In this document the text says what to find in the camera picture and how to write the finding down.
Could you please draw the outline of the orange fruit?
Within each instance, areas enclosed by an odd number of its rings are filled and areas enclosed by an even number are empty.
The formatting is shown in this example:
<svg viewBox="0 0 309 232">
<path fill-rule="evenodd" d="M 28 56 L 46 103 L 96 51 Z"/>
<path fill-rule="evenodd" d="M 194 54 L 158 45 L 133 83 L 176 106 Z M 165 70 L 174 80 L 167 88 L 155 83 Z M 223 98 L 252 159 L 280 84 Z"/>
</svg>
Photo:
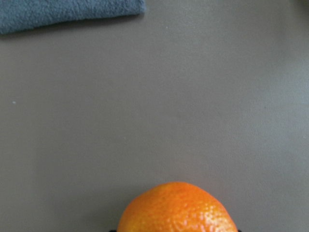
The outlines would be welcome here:
<svg viewBox="0 0 309 232">
<path fill-rule="evenodd" d="M 124 210 L 119 232 L 236 232 L 222 203 L 185 182 L 169 182 L 136 197 Z"/>
</svg>

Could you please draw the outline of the grey cloth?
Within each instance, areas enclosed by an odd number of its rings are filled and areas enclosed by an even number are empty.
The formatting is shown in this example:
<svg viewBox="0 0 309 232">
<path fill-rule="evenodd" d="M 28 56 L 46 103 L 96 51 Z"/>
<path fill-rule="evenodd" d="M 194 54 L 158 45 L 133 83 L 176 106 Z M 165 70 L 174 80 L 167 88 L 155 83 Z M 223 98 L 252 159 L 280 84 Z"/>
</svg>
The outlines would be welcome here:
<svg viewBox="0 0 309 232">
<path fill-rule="evenodd" d="M 2 0 L 1 35 L 52 24 L 143 14 L 144 0 Z"/>
</svg>

